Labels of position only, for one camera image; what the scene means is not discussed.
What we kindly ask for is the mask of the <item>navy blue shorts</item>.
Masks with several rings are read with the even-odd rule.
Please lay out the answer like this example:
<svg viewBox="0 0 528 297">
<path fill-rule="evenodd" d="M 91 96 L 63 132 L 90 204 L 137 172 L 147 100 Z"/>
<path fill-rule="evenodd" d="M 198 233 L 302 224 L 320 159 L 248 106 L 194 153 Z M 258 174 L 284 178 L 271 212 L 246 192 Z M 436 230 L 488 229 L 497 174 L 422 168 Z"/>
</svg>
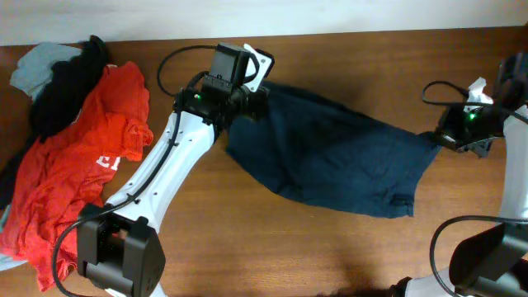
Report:
<svg viewBox="0 0 528 297">
<path fill-rule="evenodd" d="M 271 192 L 377 218 L 413 216 L 417 185 L 441 148 L 308 90 L 266 82 L 268 113 L 239 117 L 227 153 Z"/>
</svg>

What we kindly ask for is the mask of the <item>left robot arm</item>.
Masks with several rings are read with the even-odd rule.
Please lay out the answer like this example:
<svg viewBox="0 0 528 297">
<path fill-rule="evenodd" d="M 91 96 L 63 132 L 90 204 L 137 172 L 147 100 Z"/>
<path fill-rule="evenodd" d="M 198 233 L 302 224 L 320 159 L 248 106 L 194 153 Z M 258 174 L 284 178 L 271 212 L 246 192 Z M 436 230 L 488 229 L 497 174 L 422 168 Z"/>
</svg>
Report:
<svg viewBox="0 0 528 297">
<path fill-rule="evenodd" d="M 111 296 L 162 296 L 166 258 L 158 234 L 168 206 L 197 161 L 239 116 L 266 112 L 262 81 L 275 63 L 251 45 L 212 46 L 210 70 L 173 94 L 163 135 L 103 206 L 86 205 L 77 232 L 78 274 Z"/>
</svg>

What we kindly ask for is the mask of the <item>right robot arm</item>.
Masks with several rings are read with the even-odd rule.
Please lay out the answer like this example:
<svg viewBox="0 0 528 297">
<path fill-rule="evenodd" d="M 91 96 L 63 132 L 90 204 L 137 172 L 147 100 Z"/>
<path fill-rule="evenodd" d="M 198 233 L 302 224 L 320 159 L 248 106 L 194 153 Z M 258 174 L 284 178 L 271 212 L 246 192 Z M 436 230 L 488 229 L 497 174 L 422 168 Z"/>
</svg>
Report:
<svg viewBox="0 0 528 297">
<path fill-rule="evenodd" d="M 434 137 L 457 153 L 484 158 L 492 143 L 505 144 L 502 193 L 493 214 L 466 214 L 443 222 L 429 247 L 431 274 L 407 277 L 392 285 L 390 296 L 526 296 L 527 295 L 527 53 L 504 59 L 491 93 L 478 78 L 468 87 L 449 82 L 461 101 L 438 101 L 445 107 Z M 464 222 L 490 226 L 462 240 L 447 268 L 436 264 L 443 231 Z"/>
</svg>

